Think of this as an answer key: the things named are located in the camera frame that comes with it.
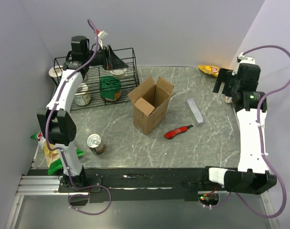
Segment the grey rectangular packaged item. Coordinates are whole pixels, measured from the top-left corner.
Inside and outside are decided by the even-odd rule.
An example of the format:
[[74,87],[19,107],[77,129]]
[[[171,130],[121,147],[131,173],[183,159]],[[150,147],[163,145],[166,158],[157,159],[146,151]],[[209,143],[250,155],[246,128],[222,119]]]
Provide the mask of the grey rectangular packaged item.
[[187,108],[192,116],[192,119],[195,123],[195,125],[201,125],[204,123],[204,118],[195,102],[194,99],[187,99],[186,100],[186,105],[187,105]]

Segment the brown cardboard express box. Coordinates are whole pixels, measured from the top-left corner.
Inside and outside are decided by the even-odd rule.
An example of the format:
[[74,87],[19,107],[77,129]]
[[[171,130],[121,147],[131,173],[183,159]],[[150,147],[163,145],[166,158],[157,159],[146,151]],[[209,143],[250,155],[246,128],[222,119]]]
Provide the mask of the brown cardboard express box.
[[150,76],[128,94],[133,103],[133,124],[144,135],[163,121],[173,89],[174,85],[163,77],[154,82]]

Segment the red black utility knife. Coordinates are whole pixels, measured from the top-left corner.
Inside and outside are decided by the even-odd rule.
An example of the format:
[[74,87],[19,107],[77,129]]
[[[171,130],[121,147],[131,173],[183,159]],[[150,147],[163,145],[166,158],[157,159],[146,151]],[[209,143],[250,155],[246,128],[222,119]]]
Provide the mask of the red black utility knife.
[[192,127],[193,127],[193,125],[187,125],[187,126],[182,126],[182,127],[173,129],[173,130],[165,133],[164,134],[164,138],[166,138],[166,139],[172,139],[175,136],[177,136],[178,134],[184,133],[187,130],[189,130],[190,128],[192,128]]

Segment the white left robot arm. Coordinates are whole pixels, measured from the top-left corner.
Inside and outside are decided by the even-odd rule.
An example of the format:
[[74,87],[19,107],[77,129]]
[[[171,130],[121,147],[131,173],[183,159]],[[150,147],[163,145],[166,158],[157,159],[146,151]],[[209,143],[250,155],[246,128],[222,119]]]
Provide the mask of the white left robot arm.
[[59,154],[63,164],[63,179],[77,192],[86,188],[87,180],[84,167],[76,154],[74,140],[77,128],[69,112],[75,94],[91,66],[102,66],[108,71],[128,67],[110,45],[103,46],[96,42],[91,49],[89,39],[85,36],[74,36],[55,94],[46,108],[37,112],[47,148]]

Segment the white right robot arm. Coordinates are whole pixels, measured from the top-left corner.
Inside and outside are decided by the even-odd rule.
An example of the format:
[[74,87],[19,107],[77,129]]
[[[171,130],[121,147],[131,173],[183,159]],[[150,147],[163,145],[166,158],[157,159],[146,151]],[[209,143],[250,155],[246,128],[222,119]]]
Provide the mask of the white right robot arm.
[[224,83],[222,94],[232,98],[240,131],[240,159],[235,170],[206,167],[201,186],[212,190],[217,184],[226,191],[260,195],[277,183],[263,159],[265,148],[260,143],[257,118],[267,115],[267,103],[259,105],[264,92],[257,91],[260,67],[254,63],[240,62],[236,70],[220,69],[213,92],[218,93]]

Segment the yellow Lays chips bag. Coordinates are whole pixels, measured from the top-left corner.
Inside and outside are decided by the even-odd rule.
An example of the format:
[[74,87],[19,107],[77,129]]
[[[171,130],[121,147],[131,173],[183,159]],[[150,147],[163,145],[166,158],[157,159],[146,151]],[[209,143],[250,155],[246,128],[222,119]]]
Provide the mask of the yellow Lays chips bag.
[[214,76],[215,78],[218,77],[218,74],[220,71],[220,67],[216,67],[213,65],[202,65],[201,64],[201,65],[198,65],[198,69],[205,74]]

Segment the Chobani yogurt cup in rack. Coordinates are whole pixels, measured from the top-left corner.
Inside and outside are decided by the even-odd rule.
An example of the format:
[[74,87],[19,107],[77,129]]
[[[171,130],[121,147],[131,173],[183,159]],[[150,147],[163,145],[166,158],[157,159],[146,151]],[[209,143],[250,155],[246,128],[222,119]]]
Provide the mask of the Chobani yogurt cup in rack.
[[117,80],[121,80],[125,77],[125,73],[126,73],[127,69],[123,68],[123,69],[115,69],[115,70],[111,70],[110,73],[112,74],[112,76],[117,79]]

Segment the Chobani yogurt cup right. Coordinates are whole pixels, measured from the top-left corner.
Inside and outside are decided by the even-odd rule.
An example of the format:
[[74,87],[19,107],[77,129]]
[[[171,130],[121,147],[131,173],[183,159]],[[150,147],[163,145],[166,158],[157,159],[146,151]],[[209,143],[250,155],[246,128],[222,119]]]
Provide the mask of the Chobani yogurt cup right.
[[227,104],[230,104],[230,103],[232,103],[233,102],[233,100],[232,100],[232,97],[231,96],[224,96],[224,100],[225,100],[225,102],[227,103]]

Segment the white round container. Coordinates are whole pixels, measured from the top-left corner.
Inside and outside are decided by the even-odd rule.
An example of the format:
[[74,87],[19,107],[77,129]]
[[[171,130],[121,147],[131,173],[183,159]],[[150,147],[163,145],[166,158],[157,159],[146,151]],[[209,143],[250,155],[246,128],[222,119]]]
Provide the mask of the white round container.
[[91,101],[88,85],[81,83],[75,93],[73,101],[78,106],[86,106]]

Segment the white paper cup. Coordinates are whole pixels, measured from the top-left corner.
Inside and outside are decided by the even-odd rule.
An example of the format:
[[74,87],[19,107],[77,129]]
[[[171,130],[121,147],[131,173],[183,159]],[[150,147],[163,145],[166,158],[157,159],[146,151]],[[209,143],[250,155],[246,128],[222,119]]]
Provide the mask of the white paper cup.
[[51,79],[53,80],[53,82],[56,85],[58,85],[59,82],[61,81],[62,70],[63,70],[62,65],[56,65],[56,66],[52,67],[48,72],[49,76],[51,77]]

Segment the silver tin can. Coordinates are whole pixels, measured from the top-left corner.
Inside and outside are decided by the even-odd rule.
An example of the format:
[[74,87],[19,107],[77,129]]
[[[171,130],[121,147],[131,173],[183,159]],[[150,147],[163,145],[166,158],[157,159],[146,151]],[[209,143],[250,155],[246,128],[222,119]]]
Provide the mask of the silver tin can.
[[105,151],[105,144],[99,134],[89,135],[86,144],[95,155],[100,155]]

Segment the green chips bag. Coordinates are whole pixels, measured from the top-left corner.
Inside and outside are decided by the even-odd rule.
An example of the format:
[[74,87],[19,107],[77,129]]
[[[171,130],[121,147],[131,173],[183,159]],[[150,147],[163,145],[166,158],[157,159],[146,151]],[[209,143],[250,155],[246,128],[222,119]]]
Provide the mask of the green chips bag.
[[42,131],[33,134],[31,139],[34,139],[37,142],[39,148],[45,155],[45,160],[48,166],[48,175],[53,175],[63,169],[63,164],[59,155],[60,150],[50,151],[48,149],[46,139],[44,138]]

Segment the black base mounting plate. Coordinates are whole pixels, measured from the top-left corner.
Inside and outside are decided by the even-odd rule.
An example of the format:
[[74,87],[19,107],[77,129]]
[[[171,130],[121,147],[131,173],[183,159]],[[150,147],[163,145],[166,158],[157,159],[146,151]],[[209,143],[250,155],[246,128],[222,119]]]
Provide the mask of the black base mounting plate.
[[217,191],[258,194],[253,183],[255,175],[226,171],[224,184],[209,178],[205,168],[92,168],[81,175],[60,179],[59,192],[81,194],[73,203],[88,199],[90,203],[105,201],[172,200],[198,201],[198,193]]

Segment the aluminium frame rail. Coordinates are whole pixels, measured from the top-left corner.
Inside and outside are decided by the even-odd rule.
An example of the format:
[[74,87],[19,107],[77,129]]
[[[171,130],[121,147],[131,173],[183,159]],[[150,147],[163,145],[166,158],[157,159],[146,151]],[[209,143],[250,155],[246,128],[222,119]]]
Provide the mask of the aluminium frame rail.
[[218,207],[198,201],[133,200],[90,203],[81,194],[59,192],[60,174],[31,169],[21,177],[6,227],[9,229],[277,229],[275,219],[253,215],[235,195],[215,191]]

